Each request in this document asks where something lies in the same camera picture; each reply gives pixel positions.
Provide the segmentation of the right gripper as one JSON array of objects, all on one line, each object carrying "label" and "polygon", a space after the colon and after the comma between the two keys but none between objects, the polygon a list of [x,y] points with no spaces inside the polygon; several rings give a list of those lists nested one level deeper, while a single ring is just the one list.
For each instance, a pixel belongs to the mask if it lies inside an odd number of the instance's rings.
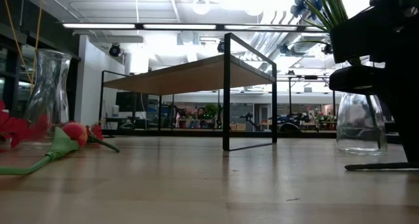
[{"label": "right gripper", "polygon": [[329,77],[334,91],[378,95],[418,90],[418,0],[370,0],[371,7],[329,32],[336,64],[373,53],[372,10],[378,37],[376,47],[385,68],[343,67]]}]

